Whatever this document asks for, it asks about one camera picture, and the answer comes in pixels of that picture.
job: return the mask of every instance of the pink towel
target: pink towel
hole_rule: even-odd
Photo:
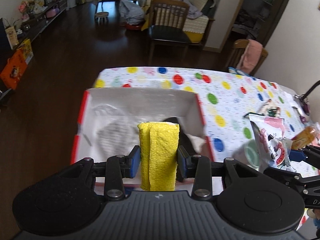
[[[243,72],[250,74],[260,59],[262,49],[263,47],[261,43],[249,40],[236,69],[240,69]]]

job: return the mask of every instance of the white logo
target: white logo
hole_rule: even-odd
[[[162,195],[161,193],[158,193],[157,195],[155,195],[155,197],[156,197],[157,199],[160,199],[160,198],[164,197],[164,195]]]

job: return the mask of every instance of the yellow sponge cloth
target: yellow sponge cloth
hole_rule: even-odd
[[[179,125],[169,122],[138,124],[141,148],[141,188],[148,191],[174,190]]]

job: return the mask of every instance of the black cable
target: black cable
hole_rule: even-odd
[[[318,85],[320,85],[320,80],[313,84],[313,86],[302,96],[301,100],[304,100]]]

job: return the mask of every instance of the orange box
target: orange box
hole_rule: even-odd
[[[27,68],[21,49],[18,49],[2,70],[0,77],[7,88],[15,90]]]

